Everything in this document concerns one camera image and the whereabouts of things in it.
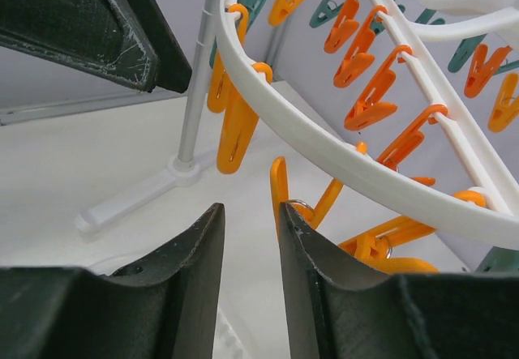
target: white stand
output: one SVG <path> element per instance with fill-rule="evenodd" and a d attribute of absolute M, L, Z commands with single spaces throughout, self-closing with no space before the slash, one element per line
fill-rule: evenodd
<path fill-rule="evenodd" d="M 190 186 L 196 183 L 200 172 L 215 163 L 215 152 L 209 152 L 197 158 L 194 158 L 194 152 L 205 103 L 205 93 L 211 76 L 209 57 L 216 34 L 214 16 L 217 13 L 219 2 L 220 0 L 205 0 L 178 155 L 173 157 L 166 169 L 157 175 L 81 212 L 75 219 L 75 226 L 81 233 L 85 235 L 97 233 L 174 187 Z"/>

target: white floor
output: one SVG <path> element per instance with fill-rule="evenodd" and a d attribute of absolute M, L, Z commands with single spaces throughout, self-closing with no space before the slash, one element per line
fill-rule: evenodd
<path fill-rule="evenodd" d="M 286 83 L 275 87 L 331 131 Z M 80 211 L 164 168 L 178 148 L 184 106 L 182 98 L 1 128 L 0 265 L 73 264 L 109 272 L 168 241 L 212 203 L 222 202 L 226 239 L 220 308 L 252 357 L 288 358 L 268 173 L 272 161 L 285 156 L 291 197 L 310 204 L 330 178 L 263 123 L 235 175 L 221 175 L 213 166 L 194 186 L 170 191 L 95 240 L 85 241 L 75 229 Z M 204 111 L 199 152 L 217 147 L 221 120 L 222 115 Z M 345 188 L 320 232 L 342 241 L 395 215 Z M 441 271 L 466 268 L 436 235 L 393 254 L 425 259 Z M 224 343 L 215 349 L 222 350 L 215 357 L 226 357 Z"/>

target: metal pole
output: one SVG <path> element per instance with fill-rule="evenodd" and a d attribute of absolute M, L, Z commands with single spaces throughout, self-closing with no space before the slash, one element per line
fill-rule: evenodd
<path fill-rule="evenodd" d="M 189 171 L 193 166 L 196 137 L 204 108 L 205 93 L 211 76 L 209 58 L 216 34 L 214 15 L 217 13 L 219 4 L 220 0 L 205 0 L 202 12 L 202 20 L 196 42 L 195 61 L 193 63 L 193 75 L 187 93 L 186 113 L 184 114 L 180 148 L 178 149 L 178 156 L 174 161 L 174 167 L 179 171 Z"/>
<path fill-rule="evenodd" d="M 274 75 L 276 74 L 277 60 L 279 59 L 281 48 L 285 43 L 286 33 L 291 22 L 292 15 L 290 15 L 282 25 L 275 27 L 274 31 L 272 31 L 272 35 L 270 36 L 265 63 L 267 63 L 272 68 Z"/>

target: white plastic frame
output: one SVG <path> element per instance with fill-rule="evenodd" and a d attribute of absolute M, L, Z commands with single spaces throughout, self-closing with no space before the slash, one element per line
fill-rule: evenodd
<path fill-rule="evenodd" d="M 473 204 L 464 203 L 400 175 L 375 162 L 369 156 L 360 154 L 352 145 L 335 138 L 289 103 L 266 82 L 262 75 L 256 73 L 252 68 L 253 61 L 243 50 L 235 30 L 236 14 L 225 13 L 225 7 L 233 3 L 236 3 L 236 0 L 220 0 L 217 13 L 218 49 L 225 69 L 247 103 L 291 147 L 346 186 L 395 212 L 440 231 L 470 237 L 494 246 L 519 250 L 519 218 L 516 216 L 475 207 Z M 387 5 L 391 14 L 393 9 L 389 4 Z M 387 27 L 391 25 L 394 27 L 389 32 L 393 36 L 398 34 L 397 39 L 406 39 L 409 36 L 408 33 L 404 36 L 398 30 L 397 24 L 394 22 L 391 24 L 386 16 L 384 17 L 385 24 L 389 24 Z M 429 80 L 437 79 L 437 75 L 443 75 L 420 39 L 416 36 L 414 41 L 425 49 L 425 53 L 415 55 L 420 57 L 420 60 L 422 58 L 430 59 L 429 63 L 435 66 L 429 66 L 429 71 L 435 73 L 431 78 L 427 78 Z M 415 76 L 416 79 L 421 79 L 422 75 L 427 73 L 417 58 L 411 57 L 410 63 L 414 65 L 412 71 L 418 75 L 418 77 Z M 442 82 L 442 85 L 443 90 L 454 92 L 448 82 L 447 85 Z M 435 94 L 432 90 L 434 87 L 432 82 L 421 84 L 421 87 L 426 96 Z M 465 146 L 467 143 L 471 147 L 474 141 L 470 139 L 476 139 L 477 144 L 483 141 L 485 151 L 491 153 L 490 159 L 483 159 L 486 162 L 490 161 L 491 169 L 499 170 L 496 176 L 504 176 L 505 181 L 509 180 L 517 186 L 461 100 L 455 101 L 454 105 L 456 108 L 450 109 L 450 112 L 455 118 L 459 118 L 461 115 L 465 130 L 460 127 L 460 122 L 450 122 L 447 118 L 440 118 L 440 124 L 445 130 L 452 132 L 451 137 L 454 139 L 464 138 L 455 144 L 455 148 L 458 149 L 459 146 Z M 470 139 L 463 135 L 464 133 L 469 133 Z M 465 151 L 469 160 L 481 160 L 477 157 L 479 153 L 474 149 Z M 481 176 L 479 174 L 480 166 L 469 168 L 469 170 L 472 170 L 470 175 L 476 185 L 483 187 L 486 194 L 491 195 L 495 207 L 505 209 L 508 202 L 517 205 L 517 188 L 512 188 L 509 191 L 511 195 L 499 200 L 500 190 L 497 190 L 499 191 L 497 193 L 496 190 L 488 189 L 492 176 L 490 179 L 485 178 L 488 177 L 487 173 Z"/>

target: wall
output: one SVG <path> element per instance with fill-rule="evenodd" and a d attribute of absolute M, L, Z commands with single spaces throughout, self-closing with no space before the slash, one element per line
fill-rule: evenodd
<path fill-rule="evenodd" d="M 199 21 L 205 0 L 157 0 L 177 40 L 189 61 L 195 56 Z M 249 32 L 247 52 L 257 59 L 264 58 L 272 28 L 267 16 L 273 0 L 268 0 L 255 25 Z M 115 83 L 34 58 L 10 49 L 0 48 L 0 112 L 26 109 L 44 105 L 75 103 L 85 100 L 102 100 L 107 97 L 127 97 L 136 91 Z M 176 93 L 162 92 L 167 98 Z M 141 102 L 150 97 L 142 94 L 131 102 Z"/>
<path fill-rule="evenodd" d="M 324 40 L 332 27 L 332 22 L 317 29 L 312 29 L 308 25 L 310 17 L 320 1 L 306 0 L 294 15 L 292 26 L 287 32 L 287 40 L 281 51 L 277 73 L 286 79 L 343 139 L 351 143 L 358 140 L 366 141 L 369 146 L 368 153 L 376 158 L 422 112 L 427 103 L 405 64 L 395 65 L 393 69 L 397 73 L 397 81 L 384 99 L 398 105 L 398 111 L 390 118 L 361 131 L 360 134 L 347 131 L 343 127 L 345 115 L 350 111 L 365 84 L 373 76 L 394 44 L 386 32 L 379 35 L 371 47 L 371 52 L 377 57 L 371 68 L 350 87 L 335 88 L 332 84 L 332 77 L 350 46 L 351 40 L 335 54 L 326 54 L 323 51 Z M 370 0 L 360 0 L 360 2 L 361 9 L 357 18 L 362 22 L 372 8 L 372 4 Z M 423 9 L 414 0 L 398 0 L 398 2 L 406 6 L 406 17 L 412 20 L 417 18 Z M 461 19 L 449 18 L 444 15 L 442 17 L 445 17 L 448 23 Z M 489 44 L 491 52 L 504 45 L 497 36 L 487 36 L 485 42 Z M 452 85 L 461 94 L 461 98 L 504 163 L 518 178 L 519 121 L 500 134 L 493 134 L 487 129 L 495 97 L 505 75 L 495 77 L 477 98 L 466 99 L 463 96 L 463 87 L 470 61 L 456 74 L 447 72 L 448 62 L 458 44 L 459 42 L 455 41 L 428 44 L 427 47 L 446 72 Z M 510 55 L 510 60 L 518 58 L 517 53 Z M 450 194 L 473 186 L 472 181 L 465 174 L 461 162 L 448 144 L 443 131 L 438 126 L 424 126 L 422 130 L 426 135 L 424 143 L 399 166 L 400 172 L 410 177 L 436 177 L 435 188 Z"/>

